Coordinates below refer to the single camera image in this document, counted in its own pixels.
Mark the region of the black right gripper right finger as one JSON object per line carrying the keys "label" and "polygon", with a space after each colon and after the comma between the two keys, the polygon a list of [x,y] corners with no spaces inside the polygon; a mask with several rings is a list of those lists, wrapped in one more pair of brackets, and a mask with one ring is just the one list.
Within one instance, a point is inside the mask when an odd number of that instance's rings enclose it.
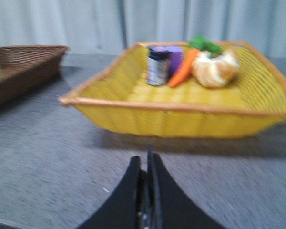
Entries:
{"label": "black right gripper right finger", "polygon": [[178,186],[159,154],[147,151],[147,187],[152,229],[223,229]]}

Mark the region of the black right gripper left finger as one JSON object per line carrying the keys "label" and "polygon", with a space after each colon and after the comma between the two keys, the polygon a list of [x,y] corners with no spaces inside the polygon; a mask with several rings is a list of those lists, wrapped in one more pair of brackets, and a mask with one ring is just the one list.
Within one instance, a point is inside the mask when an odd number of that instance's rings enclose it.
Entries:
{"label": "black right gripper left finger", "polygon": [[140,229],[145,208],[145,175],[141,159],[133,156],[120,183],[79,229]]}

